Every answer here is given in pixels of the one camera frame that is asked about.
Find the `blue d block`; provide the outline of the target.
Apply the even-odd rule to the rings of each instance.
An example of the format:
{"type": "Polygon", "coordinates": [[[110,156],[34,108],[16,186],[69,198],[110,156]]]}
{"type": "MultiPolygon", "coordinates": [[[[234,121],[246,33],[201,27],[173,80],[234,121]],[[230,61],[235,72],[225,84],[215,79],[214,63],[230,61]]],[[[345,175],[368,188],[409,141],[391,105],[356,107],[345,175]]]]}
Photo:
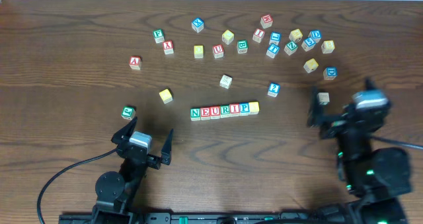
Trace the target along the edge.
{"type": "Polygon", "coordinates": [[[317,44],[322,38],[321,31],[311,30],[308,37],[311,38],[317,44]]]}
{"type": "Polygon", "coordinates": [[[327,67],[323,71],[323,79],[324,80],[334,80],[338,76],[337,68],[335,67],[327,67]]]}

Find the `yellow block left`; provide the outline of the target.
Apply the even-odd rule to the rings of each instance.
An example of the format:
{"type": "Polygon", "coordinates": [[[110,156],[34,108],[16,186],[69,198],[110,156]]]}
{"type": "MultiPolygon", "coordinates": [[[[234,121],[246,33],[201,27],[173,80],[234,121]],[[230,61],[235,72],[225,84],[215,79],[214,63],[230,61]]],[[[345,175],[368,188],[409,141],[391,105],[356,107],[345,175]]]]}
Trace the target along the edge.
{"type": "Polygon", "coordinates": [[[159,96],[161,97],[164,104],[167,104],[173,100],[172,93],[169,89],[165,89],[159,93],[159,96]]]}

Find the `red H block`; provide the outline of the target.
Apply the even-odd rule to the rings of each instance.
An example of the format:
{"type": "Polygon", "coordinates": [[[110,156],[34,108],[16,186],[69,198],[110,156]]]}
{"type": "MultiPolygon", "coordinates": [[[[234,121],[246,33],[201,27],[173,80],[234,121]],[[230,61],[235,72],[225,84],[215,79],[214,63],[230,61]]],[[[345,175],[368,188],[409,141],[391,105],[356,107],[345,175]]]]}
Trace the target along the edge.
{"type": "Polygon", "coordinates": [[[274,22],[274,20],[273,20],[272,16],[269,15],[269,14],[261,16],[261,18],[260,18],[260,24],[263,27],[263,29],[271,27],[273,22],[274,22]]]}

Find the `green B block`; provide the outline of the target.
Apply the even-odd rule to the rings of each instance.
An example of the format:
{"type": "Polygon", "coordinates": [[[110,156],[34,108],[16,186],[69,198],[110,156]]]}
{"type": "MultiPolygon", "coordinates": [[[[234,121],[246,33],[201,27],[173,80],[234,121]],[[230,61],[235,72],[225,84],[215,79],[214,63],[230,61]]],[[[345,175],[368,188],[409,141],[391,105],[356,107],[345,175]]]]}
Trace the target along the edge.
{"type": "Polygon", "coordinates": [[[249,48],[249,45],[248,45],[248,41],[247,40],[239,40],[237,42],[237,53],[238,54],[245,54],[245,53],[247,53],[248,48],[249,48]]]}

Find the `blue D block lower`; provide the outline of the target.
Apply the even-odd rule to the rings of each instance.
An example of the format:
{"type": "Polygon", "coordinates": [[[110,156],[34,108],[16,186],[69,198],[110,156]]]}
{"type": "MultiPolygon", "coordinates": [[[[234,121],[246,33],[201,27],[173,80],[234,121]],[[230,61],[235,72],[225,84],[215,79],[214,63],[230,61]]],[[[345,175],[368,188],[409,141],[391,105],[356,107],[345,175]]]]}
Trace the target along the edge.
{"type": "Polygon", "coordinates": [[[338,76],[337,68],[335,67],[327,67],[323,71],[323,79],[324,80],[334,80],[338,76]]]}

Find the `green F block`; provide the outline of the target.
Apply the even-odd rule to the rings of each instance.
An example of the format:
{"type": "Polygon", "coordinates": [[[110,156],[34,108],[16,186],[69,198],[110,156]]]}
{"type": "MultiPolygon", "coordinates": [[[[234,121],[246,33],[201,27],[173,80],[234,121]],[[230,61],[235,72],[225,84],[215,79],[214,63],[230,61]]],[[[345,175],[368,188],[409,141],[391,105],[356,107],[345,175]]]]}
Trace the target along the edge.
{"type": "Polygon", "coordinates": [[[155,40],[155,43],[156,44],[162,43],[162,42],[165,41],[165,36],[164,36],[164,33],[163,33],[163,30],[162,29],[154,30],[153,31],[153,37],[154,37],[154,40],[155,40]]]}

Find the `blue P block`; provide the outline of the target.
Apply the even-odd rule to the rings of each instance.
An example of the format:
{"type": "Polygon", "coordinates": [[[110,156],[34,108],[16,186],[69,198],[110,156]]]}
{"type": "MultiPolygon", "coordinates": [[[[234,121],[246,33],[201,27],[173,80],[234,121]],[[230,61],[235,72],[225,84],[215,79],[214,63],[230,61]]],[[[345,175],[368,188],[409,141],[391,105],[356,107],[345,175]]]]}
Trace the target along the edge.
{"type": "Polygon", "coordinates": [[[241,116],[248,116],[250,114],[250,106],[248,102],[240,103],[239,110],[241,116]]]}

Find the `yellow S block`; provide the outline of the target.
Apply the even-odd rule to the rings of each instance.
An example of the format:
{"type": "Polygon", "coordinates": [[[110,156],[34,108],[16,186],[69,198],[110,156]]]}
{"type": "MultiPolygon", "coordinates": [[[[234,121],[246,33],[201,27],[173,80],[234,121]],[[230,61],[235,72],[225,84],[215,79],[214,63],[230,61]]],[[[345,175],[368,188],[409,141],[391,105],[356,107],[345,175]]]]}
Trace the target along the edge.
{"type": "Polygon", "coordinates": [[[249,102],[250,115],[258,114],[260,112],[260,106],[258,101],[249,102]]]}

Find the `yellow block upper right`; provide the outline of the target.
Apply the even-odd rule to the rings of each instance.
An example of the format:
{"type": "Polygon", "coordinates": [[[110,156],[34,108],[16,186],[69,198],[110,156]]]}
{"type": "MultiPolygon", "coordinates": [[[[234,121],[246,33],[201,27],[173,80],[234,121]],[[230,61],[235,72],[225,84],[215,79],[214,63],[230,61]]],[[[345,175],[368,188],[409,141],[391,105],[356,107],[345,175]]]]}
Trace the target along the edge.
{"type": "Polygon", "coordinates": [[[300,31],[300,29],[295,29],[295,30],[292,30],[292,31],[290,32],[290,34],[289,34],[289,39],[290,39],[292,42],[295,42],[295,43],[300,42],[300,41],[301,41],[301,39],[302,39],[302,37],[303,37],[303,34],[302,34],[302,32],[300,31]]]}

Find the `blue T block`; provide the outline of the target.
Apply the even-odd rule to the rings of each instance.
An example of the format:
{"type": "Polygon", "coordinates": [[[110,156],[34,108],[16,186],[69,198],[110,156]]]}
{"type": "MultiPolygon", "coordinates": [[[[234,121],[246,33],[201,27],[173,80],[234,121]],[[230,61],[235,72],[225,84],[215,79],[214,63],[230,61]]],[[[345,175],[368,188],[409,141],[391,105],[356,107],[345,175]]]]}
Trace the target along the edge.
{"type": "Polygon", "coordinates": [[[270,44],[266,51],[266,55],[274,59],[279,51],[280,51],[280,47],[278,45],[270,44]]]}

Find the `red u block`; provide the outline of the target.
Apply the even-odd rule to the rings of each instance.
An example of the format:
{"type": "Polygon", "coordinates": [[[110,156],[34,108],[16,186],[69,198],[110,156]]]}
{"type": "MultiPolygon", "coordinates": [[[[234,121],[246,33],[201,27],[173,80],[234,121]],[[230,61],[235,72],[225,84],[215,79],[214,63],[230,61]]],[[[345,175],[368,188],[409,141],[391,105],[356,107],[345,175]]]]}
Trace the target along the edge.
{"type": "Polygon", "coordinates": [[[220,117],[221,117],[220,106],[211,106],[210,107],[210,118],[211,119],[220,119],[220,117]]]}
{"type": "Polygon", "coordinates": [[[215,59],[218,59],[224,56],[224,49],[221,44],[214,45],[212,47],[212,50],[213,50],[213,56],[215,59]]]}

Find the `yellow O block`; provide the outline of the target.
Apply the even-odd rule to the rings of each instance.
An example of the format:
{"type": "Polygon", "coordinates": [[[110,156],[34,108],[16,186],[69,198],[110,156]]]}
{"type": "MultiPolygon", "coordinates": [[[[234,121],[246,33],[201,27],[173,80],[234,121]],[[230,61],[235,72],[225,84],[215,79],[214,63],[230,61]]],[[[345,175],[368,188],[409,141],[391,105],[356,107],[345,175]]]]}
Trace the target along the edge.
{"type": "Polygon", "coordinates": [[[194,57],[196,59],[200,59],[204,57],[204,47],[203,45],[195,45],[194,46],[194,57]]]}

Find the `green R block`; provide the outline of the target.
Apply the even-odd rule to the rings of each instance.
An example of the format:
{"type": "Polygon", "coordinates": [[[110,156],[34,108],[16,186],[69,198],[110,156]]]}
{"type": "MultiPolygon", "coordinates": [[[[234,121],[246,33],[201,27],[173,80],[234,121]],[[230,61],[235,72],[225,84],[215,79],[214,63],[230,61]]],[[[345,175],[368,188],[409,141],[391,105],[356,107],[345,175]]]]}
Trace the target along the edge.
{"type": "Polygon", "coordinates": [[[220,118],[228,118],[231,116],[229,105],[220,106],[220,118]]]}

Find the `green N block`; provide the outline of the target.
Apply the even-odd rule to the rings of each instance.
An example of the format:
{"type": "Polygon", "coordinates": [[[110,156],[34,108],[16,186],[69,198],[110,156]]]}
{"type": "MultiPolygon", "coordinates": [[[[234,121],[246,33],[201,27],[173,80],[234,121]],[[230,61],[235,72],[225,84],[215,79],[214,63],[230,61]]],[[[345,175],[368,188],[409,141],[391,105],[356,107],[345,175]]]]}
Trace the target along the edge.
{"type": "Polygon", "coordinates": [[[199,108],[191,108],[190,109],[190,119],[192,121],[200,121],[201,120],[201,112],[199,108]]]}

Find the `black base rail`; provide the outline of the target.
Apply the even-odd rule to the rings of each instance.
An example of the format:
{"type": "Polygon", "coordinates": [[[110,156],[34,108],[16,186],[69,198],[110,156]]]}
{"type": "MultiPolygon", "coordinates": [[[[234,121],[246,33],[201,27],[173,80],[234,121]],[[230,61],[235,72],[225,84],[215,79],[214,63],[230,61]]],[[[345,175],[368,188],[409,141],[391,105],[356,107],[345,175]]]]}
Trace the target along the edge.
{"type": "Polygon", "coordinates": [[[59,216],[59,224],[78,223],[146,223],[146,224],[195,224],[195,223],[259,223],[261,221],[282,220],[322,221],[324,223],[356,223],[352,216],[341,216],[340,213],[308,214],[306,212],[285,211],[282,213],[224,213],[224,214],[189,214],[189,213],[145,213],[120,215],[105,212],[96,214],[63,214],[59,216]]]}

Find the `red Y block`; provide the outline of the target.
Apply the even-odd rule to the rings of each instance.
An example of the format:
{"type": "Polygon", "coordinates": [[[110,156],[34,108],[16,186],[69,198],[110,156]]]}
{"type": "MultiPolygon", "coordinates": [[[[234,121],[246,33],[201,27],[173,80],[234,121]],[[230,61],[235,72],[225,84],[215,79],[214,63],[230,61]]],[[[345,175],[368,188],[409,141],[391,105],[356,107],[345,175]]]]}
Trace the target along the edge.
{"type": "Polygon", "coordinates": [[[163,42],[163,51],[165,55],[173,54],[174,53],[174,46],[172,40],[167,40],[163,42]]]}

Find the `red i block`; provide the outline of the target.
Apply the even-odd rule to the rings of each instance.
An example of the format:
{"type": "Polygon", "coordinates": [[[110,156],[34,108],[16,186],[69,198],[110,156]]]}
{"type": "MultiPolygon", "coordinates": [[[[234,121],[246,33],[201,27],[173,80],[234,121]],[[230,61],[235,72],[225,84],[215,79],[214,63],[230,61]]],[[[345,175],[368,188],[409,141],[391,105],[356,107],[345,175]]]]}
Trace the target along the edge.
{"type": "Polygon", "coordinates": [[[229,105],[229,111],[230,111],[231,117],[240,116],[239,104],[230,104],[229,105]]]}
{"type": "Polygon", "coordinates": [[[253,34],[253,36],[252,36],[252,39],[253,39],[255,42],[261,43],[262,39],[264,38],[264,35],[265,35],[265,31],[263,31],[263,30],[261,30],[261,29],[257,28],[257,29],[254,31],[254,34],[253,34]]]}

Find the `green J block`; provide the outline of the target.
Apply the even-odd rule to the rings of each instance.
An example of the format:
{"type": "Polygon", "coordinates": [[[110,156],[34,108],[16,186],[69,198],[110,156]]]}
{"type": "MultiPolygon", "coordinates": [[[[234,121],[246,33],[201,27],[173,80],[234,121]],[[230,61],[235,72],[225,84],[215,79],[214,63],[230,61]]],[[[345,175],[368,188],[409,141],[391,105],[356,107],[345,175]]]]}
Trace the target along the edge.
{"type": "Polygon", "coordinates": [[[132,120],[135,118],[135,114],[136,114],[135,108],[130,106],[125,106],[122,109],[121,117],[123,117],[123,119],[126,119],[126,120],[132,120]]]}

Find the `blue S block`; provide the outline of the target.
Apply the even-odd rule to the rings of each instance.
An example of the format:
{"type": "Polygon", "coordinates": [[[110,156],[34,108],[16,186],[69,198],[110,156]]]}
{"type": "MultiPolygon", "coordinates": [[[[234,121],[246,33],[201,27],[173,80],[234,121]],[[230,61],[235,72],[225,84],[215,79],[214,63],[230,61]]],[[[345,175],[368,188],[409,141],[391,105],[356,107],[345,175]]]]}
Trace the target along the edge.
{"type": "Polygon", "coordinates": [[[301,47],[304,49],[305,52],[313,49],[316,45],[316,42],[312,38],[306,38],[301,44],[301,47]]]}

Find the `blue L block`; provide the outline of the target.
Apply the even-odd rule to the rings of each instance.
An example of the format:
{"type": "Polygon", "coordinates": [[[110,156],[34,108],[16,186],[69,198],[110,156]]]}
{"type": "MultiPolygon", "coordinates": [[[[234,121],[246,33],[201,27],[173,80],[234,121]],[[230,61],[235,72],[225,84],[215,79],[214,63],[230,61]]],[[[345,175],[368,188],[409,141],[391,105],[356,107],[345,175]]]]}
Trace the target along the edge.
{"type": "Polygon", "coordinates": [[[271,32],[269,44],[278,45],[281,41],[282,35],[279,32],[271,32]]]}

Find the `white green block right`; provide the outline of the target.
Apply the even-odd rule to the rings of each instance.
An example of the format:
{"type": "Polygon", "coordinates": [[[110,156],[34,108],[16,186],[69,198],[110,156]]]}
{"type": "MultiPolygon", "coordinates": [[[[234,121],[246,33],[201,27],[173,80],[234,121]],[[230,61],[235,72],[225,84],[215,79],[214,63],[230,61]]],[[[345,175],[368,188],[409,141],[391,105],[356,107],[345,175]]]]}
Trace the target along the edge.
{"type": "Polygon", "coordinates": [[[330,102],[329,93],[320,92],[317,94],[318,102],[320,105],[325,106],[330,102]]]}

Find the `blue 2 block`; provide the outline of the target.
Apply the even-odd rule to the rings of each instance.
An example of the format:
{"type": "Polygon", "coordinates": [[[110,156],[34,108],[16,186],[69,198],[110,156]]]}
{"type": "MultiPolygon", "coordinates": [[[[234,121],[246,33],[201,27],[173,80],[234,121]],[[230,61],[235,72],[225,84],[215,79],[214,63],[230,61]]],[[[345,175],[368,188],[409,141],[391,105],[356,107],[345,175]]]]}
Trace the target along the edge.
{"type": "Polygon", "coordinates": [[[270,83],[268,87],[268,96],[277,97],[280,91],[280,85],[277,83],[270,83]]]}

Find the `green Z block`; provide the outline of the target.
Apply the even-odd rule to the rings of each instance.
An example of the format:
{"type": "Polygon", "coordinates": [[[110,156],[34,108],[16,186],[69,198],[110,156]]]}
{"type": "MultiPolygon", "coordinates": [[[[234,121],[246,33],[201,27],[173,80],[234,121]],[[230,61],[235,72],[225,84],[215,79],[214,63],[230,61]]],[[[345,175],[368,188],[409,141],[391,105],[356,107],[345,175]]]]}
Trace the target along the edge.
{"type": "Polygon", "coordinates": [[[290,41],[285,45],[284,51],[287,55],[292,55],[298,49],[298,45],[294,41],[290,41]]]}

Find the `red A block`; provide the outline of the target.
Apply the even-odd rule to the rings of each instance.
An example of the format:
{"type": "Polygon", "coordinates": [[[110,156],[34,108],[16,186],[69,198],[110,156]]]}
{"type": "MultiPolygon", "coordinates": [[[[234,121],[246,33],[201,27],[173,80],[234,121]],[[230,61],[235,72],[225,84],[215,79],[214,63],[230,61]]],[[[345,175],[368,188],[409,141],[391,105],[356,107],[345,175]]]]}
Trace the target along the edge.
{"type": "Polygon", "coordinates": [[[141,69],[142,60],[139,56],[132,56],[130,58],[129,66],[133,70],[140,70],[141,69]]]}

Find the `yellow 8 block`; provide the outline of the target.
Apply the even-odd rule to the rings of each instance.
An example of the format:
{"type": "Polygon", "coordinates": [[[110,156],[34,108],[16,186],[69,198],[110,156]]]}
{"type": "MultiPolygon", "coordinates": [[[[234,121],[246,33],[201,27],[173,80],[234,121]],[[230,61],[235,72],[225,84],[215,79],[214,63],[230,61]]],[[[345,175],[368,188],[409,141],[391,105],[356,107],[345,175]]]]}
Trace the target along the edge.
{"type": "Polygon", "coordinates": [[[330,54],[334,51],[335,45],[333,40],[325,40],[321,45],[322,53],[330,54]]]}

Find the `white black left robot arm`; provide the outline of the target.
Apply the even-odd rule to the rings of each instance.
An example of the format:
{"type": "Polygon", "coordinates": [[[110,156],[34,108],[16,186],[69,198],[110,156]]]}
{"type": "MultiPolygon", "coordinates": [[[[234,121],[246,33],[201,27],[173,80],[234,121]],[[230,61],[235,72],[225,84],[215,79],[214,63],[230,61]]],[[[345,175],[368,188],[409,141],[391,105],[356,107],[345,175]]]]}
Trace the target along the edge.
{"type": "Polygon", "coordinates": [[[158,170],[161,165],[171,163],[173,131],[169,132],[161,156],[158,157],[149,153],[152,137],[135,131],[136,124],[137,118],[134,118],[112,136],[111,142],[116,144],[116,153],[124,162],[118,172],[106,172],[98,178],[91,224],[137,223],[139,217],[131,208],[147,169],[158,170]]]}

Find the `red E block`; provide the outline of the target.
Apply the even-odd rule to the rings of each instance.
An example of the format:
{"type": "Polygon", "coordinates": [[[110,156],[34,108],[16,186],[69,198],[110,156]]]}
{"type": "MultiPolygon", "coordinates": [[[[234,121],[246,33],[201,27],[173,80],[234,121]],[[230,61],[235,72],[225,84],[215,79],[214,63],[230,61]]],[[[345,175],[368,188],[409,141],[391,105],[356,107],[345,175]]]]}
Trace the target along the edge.
{"type": "Polygon", "coordinates": [[[210,114],[210,107],[202,107],[200,109],[200,119],[201,120],[210,120],[211,114],[210,114]]]}

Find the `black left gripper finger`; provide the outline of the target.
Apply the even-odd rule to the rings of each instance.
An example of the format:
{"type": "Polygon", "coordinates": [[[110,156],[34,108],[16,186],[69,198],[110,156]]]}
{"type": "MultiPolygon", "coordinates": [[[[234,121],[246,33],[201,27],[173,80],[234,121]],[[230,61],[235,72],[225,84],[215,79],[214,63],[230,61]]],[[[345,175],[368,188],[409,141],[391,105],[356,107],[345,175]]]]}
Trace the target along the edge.
{"type": "Polygon", "coordinates": [[[125,125],[123,128],[118,130],[111,139],[111,142],[113,142],[116,145],[120,145],[122,143],[125,143],[129,141],[130,137],[132,136],[135,127],[137,124],[137,117],[134,117],[127,125],[125,125]]]}
{"type": "Polygon", "coordinates": [[[161,163],[164,165],[170,165],[171,163],[173,133],[174,130],[172,129],[169,132],[167,139],[161,149],[161,163]]]}

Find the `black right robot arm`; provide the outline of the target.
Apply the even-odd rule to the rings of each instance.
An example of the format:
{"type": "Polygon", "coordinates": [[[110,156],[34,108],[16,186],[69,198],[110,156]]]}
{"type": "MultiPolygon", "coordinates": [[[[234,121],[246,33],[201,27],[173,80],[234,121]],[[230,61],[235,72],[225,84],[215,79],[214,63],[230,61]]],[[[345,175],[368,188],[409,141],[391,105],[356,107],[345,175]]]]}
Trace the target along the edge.
{"type": "Polygon", "coordinates": [[[357,200],[322,207],[314,218],[321,223],[407,223],[398,197],[412,190],[408,153],[371,146],[371,135],[383,126],[391,101],[366,79],[365,89],[353,95],[341,114],[326,115],[322,93],[312,89],[307,125],[318,127],[321,139],[337,140],[338,177],[357,200]]]}

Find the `blue D block upper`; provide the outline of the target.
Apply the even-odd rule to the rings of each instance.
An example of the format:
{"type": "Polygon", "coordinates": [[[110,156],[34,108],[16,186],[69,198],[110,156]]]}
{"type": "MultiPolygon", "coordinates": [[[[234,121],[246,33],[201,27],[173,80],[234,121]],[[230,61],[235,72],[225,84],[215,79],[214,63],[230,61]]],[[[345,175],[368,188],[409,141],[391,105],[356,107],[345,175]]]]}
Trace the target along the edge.
{"type": "Polygon", "coordinates": [[[322,38],[321,31],[311,30],[308,37],[311,38],[317,44],[322,38]]]}

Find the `plain white wooden block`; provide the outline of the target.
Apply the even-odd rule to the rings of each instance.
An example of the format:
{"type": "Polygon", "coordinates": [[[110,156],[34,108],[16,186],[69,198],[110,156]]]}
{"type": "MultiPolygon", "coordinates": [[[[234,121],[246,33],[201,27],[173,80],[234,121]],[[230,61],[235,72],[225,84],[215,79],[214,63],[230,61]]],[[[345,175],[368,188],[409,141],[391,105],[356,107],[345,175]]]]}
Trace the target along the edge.
{"type": "Polygon", "coordinates": [[[229,87],[231,86],[232,80],[233,80],[232,77],[228,75],[223,75],[219,82],[219,86],[225,89],[229,89],[229,87]]]}

